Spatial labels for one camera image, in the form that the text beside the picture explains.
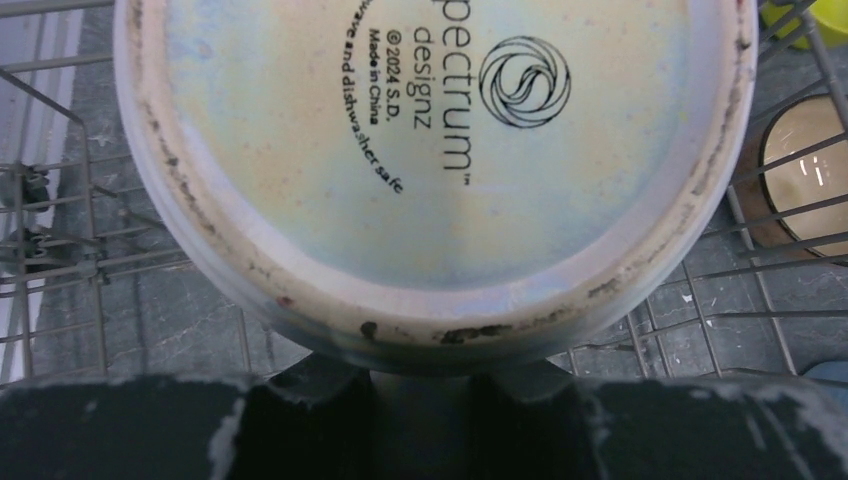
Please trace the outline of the white floral mug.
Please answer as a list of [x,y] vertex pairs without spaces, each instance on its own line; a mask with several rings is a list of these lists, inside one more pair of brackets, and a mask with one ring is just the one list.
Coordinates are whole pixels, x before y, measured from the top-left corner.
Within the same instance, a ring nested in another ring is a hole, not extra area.
[[692,249],[751,110],[754,1],[119,1],[164,225],[310,350],[454,375],[586,342]]

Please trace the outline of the light blue mug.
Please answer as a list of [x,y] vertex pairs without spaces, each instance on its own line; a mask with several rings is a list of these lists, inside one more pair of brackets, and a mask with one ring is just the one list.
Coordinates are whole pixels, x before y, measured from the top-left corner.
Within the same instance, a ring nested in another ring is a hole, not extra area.
[[815,380],[824,380],[826,390],[840,402],[847,402],[847,361],[831,360],[813,365],[804,376]]

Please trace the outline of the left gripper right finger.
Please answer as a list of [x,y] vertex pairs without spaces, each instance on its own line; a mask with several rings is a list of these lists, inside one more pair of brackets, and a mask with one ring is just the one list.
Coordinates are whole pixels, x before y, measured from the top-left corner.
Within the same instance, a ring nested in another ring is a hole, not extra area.
[[548,361],[470,381],[475,479],[843,479],[847,414],[797,377],[577,377]]

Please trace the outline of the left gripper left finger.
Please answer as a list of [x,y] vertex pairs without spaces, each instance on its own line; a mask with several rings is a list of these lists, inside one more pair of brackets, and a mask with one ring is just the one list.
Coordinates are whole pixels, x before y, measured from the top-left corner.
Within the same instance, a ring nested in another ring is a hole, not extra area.
[[351,479],[361,379],[151,375],[1,394],[5,479]]

